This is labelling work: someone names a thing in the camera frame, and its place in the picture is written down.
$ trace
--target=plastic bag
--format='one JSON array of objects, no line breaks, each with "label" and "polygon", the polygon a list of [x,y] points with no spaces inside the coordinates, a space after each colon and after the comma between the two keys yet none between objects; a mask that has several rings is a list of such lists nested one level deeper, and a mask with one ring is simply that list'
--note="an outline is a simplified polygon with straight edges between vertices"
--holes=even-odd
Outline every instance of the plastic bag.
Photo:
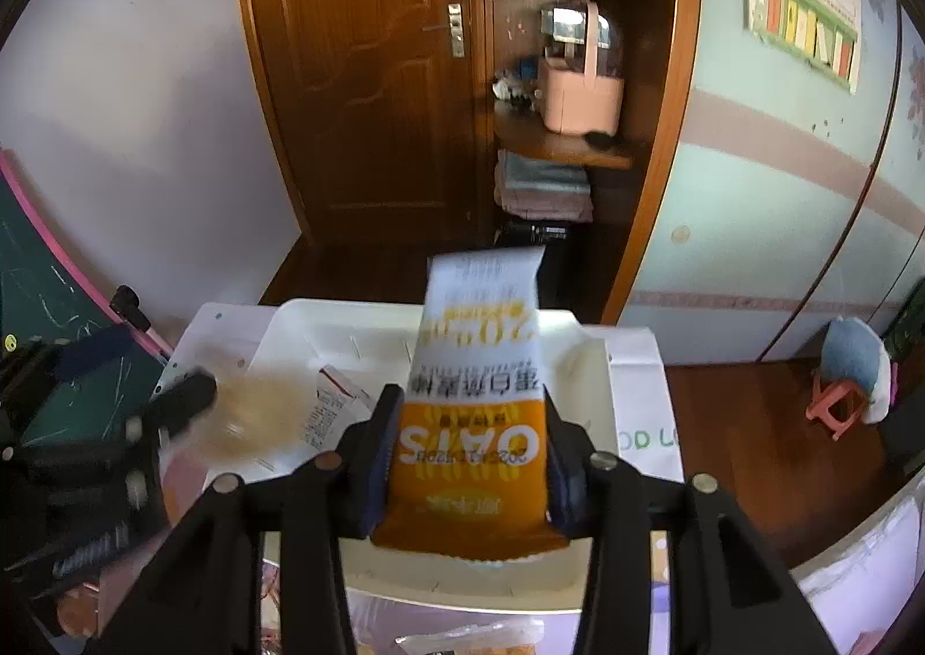
[{"label": "plastic bag", "polygon": [[434,259],[373,543],[475,561],[568,544],[546,519],[542,253]]},{"label": "plastic bag", "polygon": [[484,626],[461,626],[440,634],[399,637],[408,655],[535,655],[543,638],[543,621],[516,618]]}]

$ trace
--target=poster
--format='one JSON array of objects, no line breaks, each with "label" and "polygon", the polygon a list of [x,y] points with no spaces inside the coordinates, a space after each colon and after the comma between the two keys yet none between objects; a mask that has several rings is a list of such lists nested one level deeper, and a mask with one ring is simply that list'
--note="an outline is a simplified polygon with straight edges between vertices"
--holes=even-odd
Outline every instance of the poster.
[{"label": "poster", "polygon": [[852,94],[860,67],[860,0],[748,0],[748,28]]}]

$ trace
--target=green chalkboard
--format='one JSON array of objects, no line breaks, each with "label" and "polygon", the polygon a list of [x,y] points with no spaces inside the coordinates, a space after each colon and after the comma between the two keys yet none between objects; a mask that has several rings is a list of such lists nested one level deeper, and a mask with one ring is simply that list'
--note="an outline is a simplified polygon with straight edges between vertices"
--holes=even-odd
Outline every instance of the green chalkboard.
[{"label": "green chalkboard", "polygon": [[[38,220],[0,151],[0,345],[6,350],[34,336],[76,341],[114,324],[97,302],[102,297],[85,278],[77,279],[76,269],[71,275],[49,248]],[[59,255],[69,263],[63,253]],[[73,384],[62,384],[32,421],[23,441],[112,436],[127,415],[148,401],[162,370],[159,359],[133,344],[123,357]]]}]

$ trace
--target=door lock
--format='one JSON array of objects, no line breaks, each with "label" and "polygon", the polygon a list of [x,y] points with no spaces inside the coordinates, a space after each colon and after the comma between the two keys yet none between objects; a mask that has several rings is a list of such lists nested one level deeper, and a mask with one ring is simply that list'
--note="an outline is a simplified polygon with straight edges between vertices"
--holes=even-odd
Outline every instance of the door lock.
[{"label": "door lock", "polygon": [[450,16],[450,49],[453,57],[465,57],[465,37],[463,36],[463,7],[459,2],[447,6]]}]

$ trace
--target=corner shelf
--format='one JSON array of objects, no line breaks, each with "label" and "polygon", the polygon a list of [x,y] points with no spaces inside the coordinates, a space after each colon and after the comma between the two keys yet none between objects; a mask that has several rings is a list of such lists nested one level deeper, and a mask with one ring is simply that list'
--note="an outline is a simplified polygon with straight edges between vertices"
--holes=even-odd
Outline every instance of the corner shelf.
[{"label": "corner shelf", "polygon": [[539,114],[521,112],[507,102],[495,102],[495,138],[502,149],[531,159],[560,164],[581,164],[612,170],[632,169],[632,145],[619,143],[607,150],[592,149],[581,136],[553,133],[543,125]]}]

